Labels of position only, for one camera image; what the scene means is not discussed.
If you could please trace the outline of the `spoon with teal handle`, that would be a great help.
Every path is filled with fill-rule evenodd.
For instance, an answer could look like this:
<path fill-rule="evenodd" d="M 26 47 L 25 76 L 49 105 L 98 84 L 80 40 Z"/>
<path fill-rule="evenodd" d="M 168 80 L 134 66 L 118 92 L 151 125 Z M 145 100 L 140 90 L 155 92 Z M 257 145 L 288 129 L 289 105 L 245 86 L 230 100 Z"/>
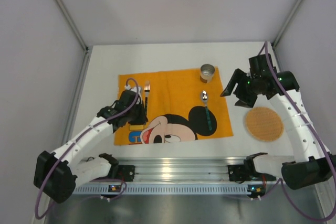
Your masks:
<path fill-rule="evenodd" d="M 211 131 L 213 128 L 212 128 L 211 118 L 210 118 L 210 114 L 209 114 L 209 109 L 207 107 L 207 102 L 208 102 L 207 92 L 205 90 L 202 90 L 200 97 L 201 97 L 201 101 L 202 101 L 202 103 L 205 107 L 205 112 L 206 112 L 206 117 L 207 117 L 207 122 L 208 122 L 208 128 Z"/>

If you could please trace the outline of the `round woven coaster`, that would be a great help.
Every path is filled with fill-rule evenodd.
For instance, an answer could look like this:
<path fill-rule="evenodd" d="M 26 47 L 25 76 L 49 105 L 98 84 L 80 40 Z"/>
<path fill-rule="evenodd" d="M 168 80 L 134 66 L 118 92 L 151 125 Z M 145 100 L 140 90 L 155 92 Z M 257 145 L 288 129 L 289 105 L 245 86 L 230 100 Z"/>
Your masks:
<path fill-rule="evenodd" d="M 279 114 L 267 107 L 249 110 L 245 115 L 245 127 L 251 136 L 262 142 L 276 141 L 284 132 Z"/>

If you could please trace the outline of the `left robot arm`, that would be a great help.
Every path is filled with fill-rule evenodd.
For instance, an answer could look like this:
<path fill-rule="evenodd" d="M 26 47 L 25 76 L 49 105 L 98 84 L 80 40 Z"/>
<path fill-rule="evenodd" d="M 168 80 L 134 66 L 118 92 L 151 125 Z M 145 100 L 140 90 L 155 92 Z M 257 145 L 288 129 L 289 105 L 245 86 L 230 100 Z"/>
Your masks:
<path fill-rule="evenodd" d="M 98 178 L 114 179 L 119 162 L 102 153 L 90 161 L 88 154 L 98 143 L 127 123 L 147 122 L 140 87 L 126 89 L 113 105 L 102 108 L 78 135 L 60 148 L 43 151 L 37 158 L 34 185 L 53 201 L 65 202 L 74 190 Z"/>

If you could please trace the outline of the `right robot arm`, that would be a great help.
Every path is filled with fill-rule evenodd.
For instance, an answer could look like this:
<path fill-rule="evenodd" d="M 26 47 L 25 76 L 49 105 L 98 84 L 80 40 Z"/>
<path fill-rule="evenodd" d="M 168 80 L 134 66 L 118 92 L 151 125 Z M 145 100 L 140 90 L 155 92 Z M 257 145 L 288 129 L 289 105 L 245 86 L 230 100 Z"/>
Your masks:
<path fill-rule="evenodd" d="M 236 69 L 223 97 L 234 94 L 236 106 L 252 109 L 258 95 L 266 96 L 280 116 L 293 150 L 294 160 L 267 153 L 249 155 L 244 160 L 251 176 L 268 174 L 282 178 L 293 190 L 326 182 L 332 177 L 326 156 L 335 163 L 324 144 L 319 144 L 312 133 L 313 124 L 303 105 L 299 85 L 290 71 L 277 72 L 270 55 L 249 59 L 250 72 Z"/>

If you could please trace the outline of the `orange Mickey Mouse placemat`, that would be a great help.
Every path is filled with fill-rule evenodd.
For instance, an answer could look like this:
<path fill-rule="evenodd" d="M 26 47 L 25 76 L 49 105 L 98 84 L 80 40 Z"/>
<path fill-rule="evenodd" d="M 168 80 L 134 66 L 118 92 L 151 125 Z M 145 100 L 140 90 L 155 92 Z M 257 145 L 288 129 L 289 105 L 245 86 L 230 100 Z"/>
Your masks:
<path fill-rule="evenodd" d="M 146 125 L 127 125 L 117 130 L 115 145 L 180 143 L 231 137 L 233 130 L 226 100 L 220 97 L 223 85 L 219 70 L 215 70 L 210 83 L 203 83 L 199 77 L 199 69 L 120 75 L 120 91 L 129 78 L 135 79 L 142 88 L 150 81 L 151 87 L 148 122 Z M 211 131 L 200 97 L 202 90 L 208 94 Z"/>

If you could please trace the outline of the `metal cup with cork band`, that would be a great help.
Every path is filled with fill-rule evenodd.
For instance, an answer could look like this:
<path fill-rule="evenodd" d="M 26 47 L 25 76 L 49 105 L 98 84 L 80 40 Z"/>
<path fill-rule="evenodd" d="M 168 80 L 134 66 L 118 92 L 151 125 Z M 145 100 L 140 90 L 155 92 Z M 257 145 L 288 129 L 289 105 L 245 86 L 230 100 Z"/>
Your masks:
<path fill-rule="evenodd" d="M 203 64 L 200 67 L 200 80 L 203 83 L 209 83 L 212 81 L 215 74 L 215 67 L 210 64 Z"/>

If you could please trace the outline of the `fork with teal handle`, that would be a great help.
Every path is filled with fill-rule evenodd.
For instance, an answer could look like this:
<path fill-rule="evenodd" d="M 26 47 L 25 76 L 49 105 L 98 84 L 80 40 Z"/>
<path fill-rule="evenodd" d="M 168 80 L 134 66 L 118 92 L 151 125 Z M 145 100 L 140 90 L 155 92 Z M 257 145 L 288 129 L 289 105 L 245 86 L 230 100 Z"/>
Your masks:
<path fill-rule="evenodd" d="M 150 94 L 150 81 L 147 81 L 144 85 L 144 93 L 145 93 L 145 97 L 149 98 L 149 94 Z"/>

